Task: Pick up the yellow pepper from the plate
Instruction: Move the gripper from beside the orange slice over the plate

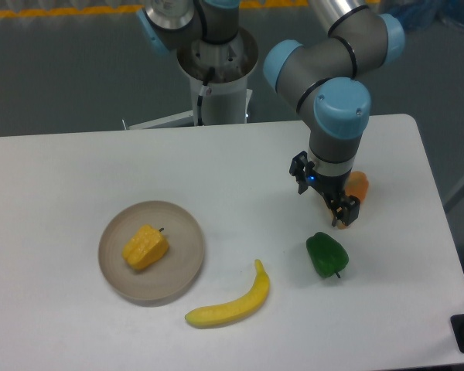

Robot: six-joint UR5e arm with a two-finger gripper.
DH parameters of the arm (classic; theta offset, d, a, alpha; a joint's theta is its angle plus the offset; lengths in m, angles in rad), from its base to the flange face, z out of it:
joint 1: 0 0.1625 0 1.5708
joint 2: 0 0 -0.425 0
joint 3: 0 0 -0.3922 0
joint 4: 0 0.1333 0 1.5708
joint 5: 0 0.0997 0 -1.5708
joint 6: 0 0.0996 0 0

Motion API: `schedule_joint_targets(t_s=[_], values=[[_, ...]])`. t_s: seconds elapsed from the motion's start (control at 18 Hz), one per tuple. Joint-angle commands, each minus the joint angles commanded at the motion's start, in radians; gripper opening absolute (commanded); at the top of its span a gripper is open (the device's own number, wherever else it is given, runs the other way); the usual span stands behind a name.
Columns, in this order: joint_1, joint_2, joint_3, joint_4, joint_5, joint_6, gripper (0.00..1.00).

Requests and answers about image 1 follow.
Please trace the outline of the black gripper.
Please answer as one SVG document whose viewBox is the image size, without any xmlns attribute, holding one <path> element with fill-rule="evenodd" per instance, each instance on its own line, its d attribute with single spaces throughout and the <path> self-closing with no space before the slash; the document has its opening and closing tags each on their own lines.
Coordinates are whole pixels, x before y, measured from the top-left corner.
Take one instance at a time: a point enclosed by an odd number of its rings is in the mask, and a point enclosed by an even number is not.
<svg viewBox="0 0 464 371">
<path fill-rule="evenodd" d="M 350 171 L 337 176 L 325 176 L 315 172 L 315 164 L 309 160 L 306 151 L 298 153 L 291 162 L 289 174 L 295 177 L 298 194 L 312 187 L 321 195 L 332 213 L 332 226 L 342 223 L 349 226 L 359 216 L 360 200 L 345 192 Z"/>
</svg>

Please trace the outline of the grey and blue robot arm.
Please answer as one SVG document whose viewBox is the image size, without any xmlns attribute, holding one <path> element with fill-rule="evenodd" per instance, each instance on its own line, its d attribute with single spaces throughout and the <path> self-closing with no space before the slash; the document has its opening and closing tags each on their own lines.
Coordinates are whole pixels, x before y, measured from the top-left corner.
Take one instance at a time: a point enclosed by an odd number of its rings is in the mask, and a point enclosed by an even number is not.
<svg viewBox="0 0 464 371">
<path fill-rule="evenodd" d="M 334 224 L 357 219 L 360 200 L 346 184 L 371 98 L 357 77 L 397 59 L 405 34 L 392 15 L 362 1 L 312 1 L 326 39 L 306 47 L 295 40 L 274 46 L 261 62 L 268 85 L 307 125 L 309 148 L 292 159 L 299 191 L 314 189 Z M 189 79 L 197 126 L 246 120 L 247 79 L 260 63 L 258 45 L 239 24 L 237 1 L 148 1 L 138 10 L 157 53 L 175 51 Z"/>
</svg>

